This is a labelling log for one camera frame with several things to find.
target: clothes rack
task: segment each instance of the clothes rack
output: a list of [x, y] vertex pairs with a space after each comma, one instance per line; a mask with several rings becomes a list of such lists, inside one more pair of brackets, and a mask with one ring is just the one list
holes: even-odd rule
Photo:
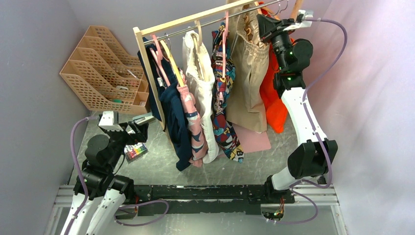
[[[264, 6], [268, 6], [270, 4], [278, 3], [280, 1], [283, 1], [283, 0], [274, 0], [274, 1], [271, 1], [271, 2], [266, 3], [266, 4], [251, 7], [251, 8], [248, 8], [246, 10], [240, 11], [238, 13], [232, 14], [232, 15], [230, 15], [230, 17], [238, 16], [240, 14], [244, 14], [246, 12], [253, 11], [253, 10], [262, 8]], [[255, 0], [240, 0], [240, 1], [230, 3], [230, 4], [225, 4], [223, 6], [219, 6], [219, 7], [210, 9], [210, 10], [199, 12], [199, 13], [196, 13], [196, 14], [193, 14], [193, 15], [190, 15], [190, 16], [186, 16], [186, 17], [183, 17], [183, 18], [180, 18], [180, 19], [177, 19], [177, 20], [173, 20], [173, 21], [170, 21], [170, 22], [167, 22], [167, 23], [162, 23], [160, 25], [153, 26], [153, 27], [150, 27], [150, 28], [147, 28], [147, 29], [140, 30], [138, 27], [133, 28], [134, 35], [136, 37], [136, 41], [137, 41], [137, 44], [138, 44], [138, 48], [140, 50], [140, 53], [141, 53], [141, 56], [142, 56], [142, 59], [143, 59], [143, 62], [144, 62], [142, 64], [142, 66], [144, 66], [144, 68], [148, 71], [147, 79], [151, 84], [151, 89], [152, 89], [153, 96], [154, 96], [156, 104], [157, 104], [157, 109], [159, 110], [159, 113], [160, 113], [161, 124], [162, 125], [165, 125], [164, 112], [163, 112], [163, 109], [161, 107], [161, 103], [158, 99], [159, 94], [158, 94], [158, 91], [156, 89], [156, 83], [154, 81], [153, 74], [151, 73], [150, 62], [148, 60], [147, 52], [145, 50], [145, 45], [148, 45], [148, 44], [152, 43], [153, 40], [150, 40], [150, 41], [145, 43], [143, 41], [143, 37], [151, 35], [151, 34], [155, 34], [157, 32], [166, 31], [169, 28], [177, 27], [177, 26], [189, 23], [189, 22], [194, 22], [194, 21], [206, 18], [206, 17], [214, 15], [214, 14], [218, 14], [218, 13], [221, 13], [221, 12], [226, 12], [230, 9], [240, 7], [240, 6], [243, 6], [243, 5], [247, 5], [247, 4], [250, 4], [250, 3], [253, 3], [253, 2], [255, 2]], [[206, 26], [206, 25], [209, 25], [209, 24], [213, 24], [213, 23], [216, 23], [216, 22], [221, 21], [223, 19], [224, 19], [224, 17], [220, 18], [220, 19], [217, 19], [217, 20], [213, 20], [213, 21], [204, 23], [201, 26], [203, 27], [203, 26]], [[189, 28], [177, 31], [175, 33], [172, 33], [170, 35], [164, 35], [164, 36], [158, 37], [157, 39], [158, 40], [167, 39], [168, 37], [179, 35], [179, 34], [182, 34], [182, 33], [186, 33], [188, 31], [194, 30], [196, 28], [197, 28], [197, 26], [189, 27]]]

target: wooden basket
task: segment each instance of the wooden basket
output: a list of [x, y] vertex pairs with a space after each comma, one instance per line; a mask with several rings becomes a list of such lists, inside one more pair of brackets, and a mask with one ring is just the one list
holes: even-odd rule
[[[89, 110], [114, 110], [125, 114], [145, 114], [148, 105], [148, 86], [137, 84], [137, 91], [123, 91], [114, 88], [88, 62], [68, 60], [60, 75], [78, 95]], [[137, 79], [122, 78], [124, 81], [115, 81], [115, 84], [137, 82]]]
[[85, 33], [85, 36], [101, 38], [124, 65], [130, 67], [141, 67], [138, 57], [128, 54], [107, 27], [91, 25]]
[[94, 49], [77, 47], [69, 59], [88, 62], [114, 88], [116, 86], [123, 86], [127, 87], [130, 91], [138, 91], [138, 86], [140, 86], [141, 91], [148, 91], [148, 82], [145, 80], [144, 72], [141, 69], [130, 68], [130, 71], [140, 79], [139, 83], [129, 73], [121, 77]]
[[144, 70], [141, 66], [126, 66], [120, 59], [114, 54], [114, 52], [107, 46], [107, 44], [98, 37], [84, 36], [79, 42], [77, 48], [91, 48], [94, 49], [98, 55], [100, 55], [105, 62], [120, 76], [131, 76], [127, 70], [139, 71], [140, 74], [144, 74]]

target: gray wall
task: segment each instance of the gray wall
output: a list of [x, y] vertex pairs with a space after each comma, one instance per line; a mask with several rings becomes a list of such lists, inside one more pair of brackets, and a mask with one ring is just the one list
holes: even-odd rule
[[[191, 14], [209, 10], [214, 7], [224, 5], [226, 0], [68, 0], [72, 6], [78, 21], [84, 30], [89, 25], [104, 25], [121, 42], [124, 48], [131, 55], [136, 55], [138, 46], [134, 37], [133, 27], [140, 29], [156, 26], [168, 21], [176, 20]], [[294, 5], [294, 0], [289, 1], [286, 11], [282, 16], [289, 16]], [[314, 9], [316, 16], [323, 16], [331, 0], [305, 0], [304, 9]], [[278, 5], [273, 4], [271, 9], [277, 10]], [[205, 23], [222, 17], [223, 14], [201, 20]], [[168, 30], [166, 33], [172, 33], [187, 26], [194, 24], [185, 24], [177, 28]], [[212, 51], [212, 30], [217, 30], [219, 23], [206, 26], [202, 29], [203, 42], [208, 51]], [[311, 38], [316, 28], [304, 29], [302, 32], [296, 32], [295, 37]], [[172, 54], [178, 66], [182, 65], [182, 37], [175, 36], [171, 39]]]
[[[88, 114], [59, 71], [83, 34], [65, 0], [0, 0], [0, 234], [43, 234]], [[80, 128], [77, 139], [82, 139]]]
[[[349, 42], [310, 102], [339, 144], [334, 186], [351, 235], [415, 234], [413, 9], [409, 0], [333, 0], [325, 15]], [[318, 25], [308, 82], [343, 43], [339, 28]]]

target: pink hanger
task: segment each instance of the pink hanger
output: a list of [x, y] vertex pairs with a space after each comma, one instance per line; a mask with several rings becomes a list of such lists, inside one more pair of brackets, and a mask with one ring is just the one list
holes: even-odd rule
[[223, 51], [223, 68], [222, 68], [222, 78], [225, 78], [226, 75], [226, 38], [228, 36], [228, 24], [229, 24], [229, 12], [226, 11], [225, 13], [225, 30], [222, 33], [222, 51]]
[[164, 81], [166, 82], [167, 86], [169, 87], [170, 82], [167, 78], [166, 72], [163, 69], [163, 66], [161, 65], [161, 60], [163, 59], [163, 55], [161, 53], [161, 48], [160, 48], [160, 45], [159, 45], [159, 41], [157, 41], [157, 37], [155, 35], [151, 35], [151, 36], [153, 37], [154, 44], [156, 44], [156, 48], [157, 48], [157, 51], [154, 51], [152, 48], [150, 48], [151, 54], [153, 55], [154, 60], [157, 63], [159, 76], [160, 76], [160, 73], [161, 73], [161, 77], [163, 77]]

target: navy blue garment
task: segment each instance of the navy blue garment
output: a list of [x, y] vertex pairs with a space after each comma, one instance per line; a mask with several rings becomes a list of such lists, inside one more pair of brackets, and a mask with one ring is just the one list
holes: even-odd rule
[[[153, 73], [154, 80], [156, 82], [156, 88], [159, 92], [159, 100], [161, 103], [161, 107], [163, 108], [164, 117], [166, 120], [165, 124], [169, 132], [170, 140], [173, 143], [176, 155], [179, 158], [179, 161], [176, 163], [176, 168], [179, 171], [182, 171], [190, 165], [189, 160], [192, 157], [192, 147], [190, 143], [191, 133], [187, 129], [188, 122], [184, 115], [184, 110], [182, 106], [182, 101], [180, 100], [179, 91], [177, 90], [177, 78], [174, 75], [170, 63], [163, 59], [161, 61], [161, 65], [163, 66], [163, 69], [166, 72], [167, 78], [170, 82], [170, 86], [167, 87], [166, 84], [164, 84], [164, 87], [160, 87], [157, 81], [157, 63], [156, 61], [154, 61], [154, 58], [151, 55], [150, 48], [152, 48], [154, 51], [157, 51], [157, 49], [156, 46], [153, 44], [146, 46], [146, 52], [148, 55], [148, 59], [150, 61], [151, 70]], [[141, 64], [144, 64], [140, 52], [138, 52], [138, 57], [140, 58]], [[153, 112], [153, 114], [155, 113], [154, 111], [157, 111], [157, 113], [159, 114], [157, 110], [156, 101], [154, 100], [152, 92], [149, 94], [149, 98], [150, 97], [153, 98], [154, 102], [154, 106], [152, 106], [152, 103], [150, 102], [151, 111]]]

